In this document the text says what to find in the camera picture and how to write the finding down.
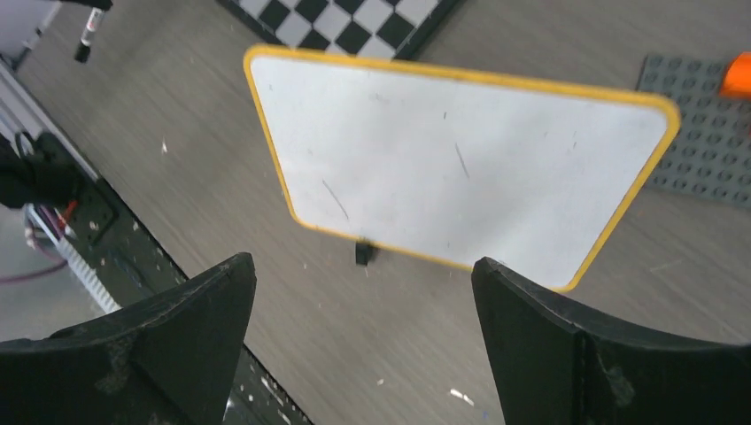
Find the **white board surface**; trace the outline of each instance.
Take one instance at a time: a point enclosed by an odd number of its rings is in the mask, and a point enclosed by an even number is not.
[[[301,224],[458,266],[491,257],[555,290],[672,138],[653,105],[263,54],[248,66]]]

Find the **gray floor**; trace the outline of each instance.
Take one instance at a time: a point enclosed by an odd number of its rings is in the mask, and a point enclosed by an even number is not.
[[[18,276],[55,263],[26,245],[23,215],[0,207],[0,275]],[[0,341],[40,339],[102,314],[68,269],[40,279],[0,284]]]
[[[747,49],[750,12],[746,0],[468,0],[421,60],[632,88],[649,51]],[[290,219],[241,67],[255,35],[212,0],[129,0],[80,66],[86,16],[66,7],[22,80],[187,272],[253,253],[246,341],[314,421],[500,422],[467,274],[386,255],[366,276],[350,243]],[[749,230],[748,211],[645,190],[571,296],[748,340]]]

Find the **black square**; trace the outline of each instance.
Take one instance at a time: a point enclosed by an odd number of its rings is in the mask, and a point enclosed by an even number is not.
[[[414,27],[401,15],[394,12],[384,23],[377,34],[382,40],[387,42],[394,49],[398,49],[399,46],[406,40],[406,38],[412,34]]]
[[[300,0],[300,3],[295,7],[295,11],[308,22],[314,23],[327,5],[329,5],[329,0]]]
[[[329,47],[329,44],[331,44],[331,42],[327,40],[326,37],[312,29],[307,33],[306,38],[303,39],[298,47],[301,49],[326,50],[326,48]]]
[[[334,3],[345,10],[345,12],[354,15],[354,13],[365,3],[365,0],[334,0]]]
[[[352,21],[342,31],[342,34],[337,37],[337,44],[347,53],[354,55],[362,49],[362,46],[365,45],[371,36],[365,28],[357,25],[357,22]]]
[[[269,0],[266,9],[260,13],[259,21],[272,31],[276,31],[282,25],[282,22],[290,14],[290,9],[282,4],[279,0]]]

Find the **checkerboard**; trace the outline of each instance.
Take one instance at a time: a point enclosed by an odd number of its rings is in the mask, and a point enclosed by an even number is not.
[[[411,58],[460,0],[218,0],[267,43]]]

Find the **red wire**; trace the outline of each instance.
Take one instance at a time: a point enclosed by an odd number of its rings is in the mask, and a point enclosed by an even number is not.
[[[66,210],[63,211],[62,214],[60,214],[60,218],[58,219],[58,227],[60,227],[61,229],[66,228],[76,206],[78,206],[78,201],[71,201],[71,203],[68,204]]]

